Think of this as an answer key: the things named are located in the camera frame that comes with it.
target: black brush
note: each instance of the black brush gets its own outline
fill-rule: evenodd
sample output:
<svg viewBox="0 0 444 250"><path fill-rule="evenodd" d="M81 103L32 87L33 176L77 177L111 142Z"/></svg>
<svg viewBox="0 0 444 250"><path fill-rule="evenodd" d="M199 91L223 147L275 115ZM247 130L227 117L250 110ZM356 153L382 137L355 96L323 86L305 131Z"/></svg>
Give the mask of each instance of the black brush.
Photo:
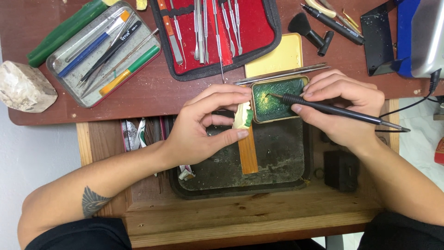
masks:
<svg viewBox="0 0 444 250"><path fill-rule="evenodd" d="M301 36L305 36L316 48L321 48L325 44L325 40L322 39L314 30L311 29L307 16L304 12L297 14L290 21L288 25L288 31L293 33L299 33Z"/></svg>

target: hand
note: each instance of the hand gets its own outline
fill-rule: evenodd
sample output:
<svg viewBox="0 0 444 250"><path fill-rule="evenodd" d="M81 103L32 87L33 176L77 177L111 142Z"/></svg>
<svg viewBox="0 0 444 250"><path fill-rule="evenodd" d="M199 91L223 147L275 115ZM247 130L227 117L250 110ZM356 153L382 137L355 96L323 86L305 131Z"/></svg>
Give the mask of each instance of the hand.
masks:
<svg viewBox="0 0 444 250"><path fill-rule="evenodd" d="M330 70L313 77L301 96L306 101L335 98L335 106L376 117L380 115L384 104L384 94L375 85L349 78L339 70ZM305 122L324 131L332 141L351 151L376 139L376 126L373 124L327 115L303 105L294 104L291 109Z"/></svg>
<svg viewBox="0 0 444 250"><path fill-rule="evenodd" d="M229 129L208 136L210 125L232 125L233 118L213 115L220 108L237 111L238 104L251 100L251 89L229 84L214 84L185 103L168 139L161 146L170 167L197 164L248 136L246 129Z"/></svg>

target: forearm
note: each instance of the forearm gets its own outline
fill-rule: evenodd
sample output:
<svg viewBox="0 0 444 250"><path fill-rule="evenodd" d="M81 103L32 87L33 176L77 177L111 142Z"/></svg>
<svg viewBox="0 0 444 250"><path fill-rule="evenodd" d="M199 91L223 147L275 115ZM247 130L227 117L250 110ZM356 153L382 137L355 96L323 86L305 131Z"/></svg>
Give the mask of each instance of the forearm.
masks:
<svg viewBox="0 0 444 250"><path fill-rule="evenodd" d="M366 165L389 210L444 226L444 193L418 169L378 139L351 151Z"/></svg>
<svg viewBox="0 0 444 250"><path fill-rule="evenodd" d="M32 192L19 222L22 248L52 227L90 217L133 183L167 169L162 143L92 163Z"/></svg>

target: open tin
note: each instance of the open tin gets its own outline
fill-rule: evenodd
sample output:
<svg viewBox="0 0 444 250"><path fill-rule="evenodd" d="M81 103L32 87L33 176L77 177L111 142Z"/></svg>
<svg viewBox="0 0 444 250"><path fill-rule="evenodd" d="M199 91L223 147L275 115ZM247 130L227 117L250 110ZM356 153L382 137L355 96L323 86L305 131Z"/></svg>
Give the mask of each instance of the open tin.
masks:
<svg viewBox="0 0 444 250"><path fill-rule="evenodd" d="M150 33L151 30L148 28L147 24L138 15L137 11L134 10L131 5L125 1L119 1L108 8L104 13L94 19L90 24L73 36L69 41L63 44L59 49L57 49L51 56L46 60L46 66L49 71L54 75L54 77L61 83L61 85L68 91L68 93L74 98L74 100L83 108L90 108L97 105L101 100L106 98L119 86L125 83L128 79L133 77L138 71L149 64L153 59L155 59L160 53L155 54L148 62L135 70L131 75L129 75L120 84L115 86L110 92L102 96L99 90L105 85L114 80L115 76L120 75L125 71L130 65L132 65L138 58L140 58L146 51L148 51L153 46L160 46L160 41L156 36L153 36L148 40L139 50L137 50L131 57L125 60L115 71L106 77L106 79L100 84L96 91L91 92L84 98L81 98L82 91L84 88L77 87L80 79L88 72L88 70L97 62L97 60L106 52L110 46L111 41L117 36L120 28L116 29L110 36L101 43L90 55L88 55L82 62L80 62L74 69L72 69L65 77L59 77L60 73L69 62L65 59L70 56L70 54L75 51L79 46L93 37L95 37L98 32L103 28L103 25L108 19L114 18L127 10L130 14L135 13L135 18L132 24L137 21L142 22L142 26L126 41L123 46L111 57L111 59L104 65L100 73L97 75L95 80L92 82L90 89L97 84L102 78L115 67L125 56L127 56L140 42L142 42Z"/></svg>
<svg viewBox="0 0 444 250"><path fill-rule="evenodd" d="M250 85L253 94L251 109L254 112L254 122L261 124L299 117L291 110L291 106L283 103L278 98L267 96L267 94L283 95L289 93L300 95L308 82L309 78L306 76L291 76L260 81Z"/></svg>

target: metal tray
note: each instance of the metal tray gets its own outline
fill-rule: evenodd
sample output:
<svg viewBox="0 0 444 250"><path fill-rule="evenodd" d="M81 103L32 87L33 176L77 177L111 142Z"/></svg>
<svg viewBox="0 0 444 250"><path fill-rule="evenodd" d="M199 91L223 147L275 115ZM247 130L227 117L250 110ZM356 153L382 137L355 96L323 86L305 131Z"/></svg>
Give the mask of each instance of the metal tray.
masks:
<svg viewBox="0 0 444 250"><path fill-rule="evenodd" d="M100 86L100 88L98 88L97 91L92 92L91 94L85 96L83 99L80 98L82 89L76 87L76 85L83 77L83 75L105 53L111 41L116 37L117 33L119 32L119 29L114 31L109 38L107 38L99 47L97 47L87 58L85 58L79 65L77 65L69 74L67 74L67 76L60 78L58 77L58 73L62 71L69 64L65 62L65 59L66 57L69 56L69 54L72 51L78 48L88 38L94 37L98 32L98 30L101 29L98 27L101 24L105 23L108 18L114 18L123 10L127 10L130 14L132 12L135 12L136 15L133 20L133 23L140 20L142 22L142 26L136 31L136 33L134 33L134 35L127 42L125 42L125 44L117 51L117 53L106 63L106 65L100 71L99 75L96 77L95 81L92 83L93 86L95 83L99 82L106 75L106 73L108 73L117 63L119 63L131 50L133 50L143 39L145 39L151 33L151 30L148 28L147 24L142 20L142 18L138 15L137 11L134 10L129 3L125 1L119 1L115 3L113 6L108 8L108 10L106 10L104 13L98 16L94 21L92 21L88 26L83 28L79 33L73 36L59 49L57 49L46 60L46 66L49 69L49 71L54 75L54 77L62 84L62 86L68 91L68 93L74 98L74 100L81 107L90 108L99 103L102 99L104 99L107 96L107 95L105 95L104 97L101 96L99 94L99 90L101 89L101 87L104 87L106 84L110 83L114 79L115 77L114 74L108 76L107 80L103 81L102 86ZM118 76L119 74L121 74L133 62L135 62L140 56L142 56L147 50L149 50L154 45L160 46L160 41L157 39L156 36L153 36L147 43L145 43L144 46L142 46L138 51L136 51L128 60L123 62L116 69L116 75ZM138 71L133 72L129 77L126 78L126 80L131 78L137 72Z"/></svg>
<svg viewBox="0 0 444 250"><path fill-rule="evenodd" d="M226 116L233 112L218 111ZM210 126L209 135L230 126ZM181 198L194 200L237 195L298 190L306 187L313 165L311 126L302 119L253 124L259 173L242 174L239 147L234 143L203 162L192 165L196 177L178 179L179 170L169 170L172 190Z"/></svg>

